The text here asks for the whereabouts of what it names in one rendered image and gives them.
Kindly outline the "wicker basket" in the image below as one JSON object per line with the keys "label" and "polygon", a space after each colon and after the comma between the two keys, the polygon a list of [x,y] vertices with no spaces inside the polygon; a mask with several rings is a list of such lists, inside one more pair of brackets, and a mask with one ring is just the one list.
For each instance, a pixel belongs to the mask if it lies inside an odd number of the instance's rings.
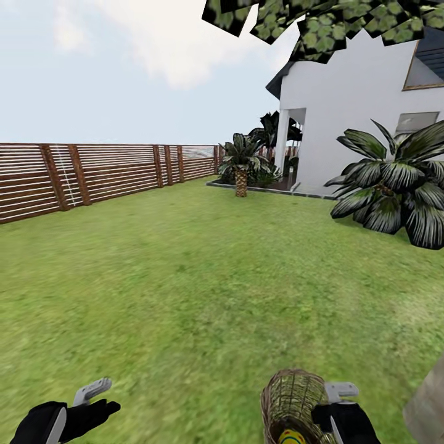
{"label": "wicker basket", "polygon": [[[277,373],[274,373],[266,387],[263,389],[263,394],[260,394],[260,411],[262,412],[265,444],[275,444],[273,431],[276,428],[281,427],[285,422],[293,422],[294,424],[298,424],[297,426],[300,426],[302,429],[307,431],[309,435],[311,435],[311,438],[309,439],[311,444],[323,444],[323,439],[326,438],[324,432],[321,432],[319,435],[311,426],[308,426],[307,423],[293,414],[279,415],[279,410],[283,409],[283,398],[285,397],[285,393],[283,393],[284,381],[281,381],[282,377],[284,376],[294,376],[291,383],[295,383],[297,381],[297,377],[306,377],[302,380],[305,384],[303,391],[304,399],[309,397],[308,394],[310,393],[310,387],[314,384],[313,381],[317,382],[317,385],[321,386],[321,388],[318,389],[319,395],[323,397],[325,394],[324,385],[326,382],[315,373],[305,372],[304,369],[300,368],[282,369]],[[277,398],[274,398],[276,396]],[[341,403],[342,402],[352,401],[342,397]]]}

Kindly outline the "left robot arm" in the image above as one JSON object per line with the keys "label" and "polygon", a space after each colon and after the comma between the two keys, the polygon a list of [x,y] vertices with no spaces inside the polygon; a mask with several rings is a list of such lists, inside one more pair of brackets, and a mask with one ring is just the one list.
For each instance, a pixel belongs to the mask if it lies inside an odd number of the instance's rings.
{"label": "left robot arm", "polygon": [[121,405],[114,401],[107,403],[106,399],[90,405],[89,399],[109,390],[111,385],[112,381],[106,377],[82,387],[76,393],[72,408],[66,402],[56,401],[33,407],[9,444],[65,444],[104,424]]}

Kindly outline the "easter egg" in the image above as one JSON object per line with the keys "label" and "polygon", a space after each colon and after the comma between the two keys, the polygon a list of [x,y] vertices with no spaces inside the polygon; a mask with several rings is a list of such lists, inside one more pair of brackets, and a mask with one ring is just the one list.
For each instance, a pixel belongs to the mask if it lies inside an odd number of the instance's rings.
{"label": "easter egg", "polygon": [[275,444],[308,444],[311,435],[298,424],[285,422],[274,433]]}

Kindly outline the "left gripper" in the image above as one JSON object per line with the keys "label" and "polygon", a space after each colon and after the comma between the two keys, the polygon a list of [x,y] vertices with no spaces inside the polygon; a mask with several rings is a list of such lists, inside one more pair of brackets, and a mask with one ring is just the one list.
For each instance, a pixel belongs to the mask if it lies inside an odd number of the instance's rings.
{"label": "left gripper", "polygon": [[104,424],[110,414],[121,409],[121,405],[114,401],[107,403],[106,399],[101,399],[92,405],[76,406],[75,408],[79,412],[77,427],[68,439],[61,441],[59,444],[65,444],[76,437],[84,435],[94,427]]}

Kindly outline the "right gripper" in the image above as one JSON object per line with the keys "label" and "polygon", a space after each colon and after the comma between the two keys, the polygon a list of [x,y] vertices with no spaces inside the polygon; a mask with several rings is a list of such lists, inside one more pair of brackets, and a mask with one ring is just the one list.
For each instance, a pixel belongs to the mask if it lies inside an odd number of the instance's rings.
{"label": "right gripper", "polygon": [[310,421],[314,426],[318,426],[320,432],[333,434],[329,415],[333,413],[334,407],[332,404],[315,404],[313,409],[309,410]]}

